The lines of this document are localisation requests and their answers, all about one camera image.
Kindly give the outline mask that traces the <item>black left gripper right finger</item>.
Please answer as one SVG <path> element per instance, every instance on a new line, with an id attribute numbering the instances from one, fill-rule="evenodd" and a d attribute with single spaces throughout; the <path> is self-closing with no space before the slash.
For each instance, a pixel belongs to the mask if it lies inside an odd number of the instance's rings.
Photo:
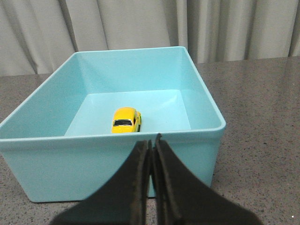
<path id="1" fill-rule="evenodd" d="M 206 186 L 158 134 L 152 152 L 152 182 L 160 225 L 260 225 L 251 211 Z"/>

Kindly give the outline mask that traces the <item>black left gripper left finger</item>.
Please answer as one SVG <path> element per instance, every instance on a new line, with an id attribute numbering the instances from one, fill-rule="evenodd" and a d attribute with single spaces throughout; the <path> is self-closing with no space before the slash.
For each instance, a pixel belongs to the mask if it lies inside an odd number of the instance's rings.
<path id="1" fill-rule="evenodd" d="M 53 225 L 143 225 L 151 141 L 137 141 L 118 171 L 95 193 L 57 215 Z"/>

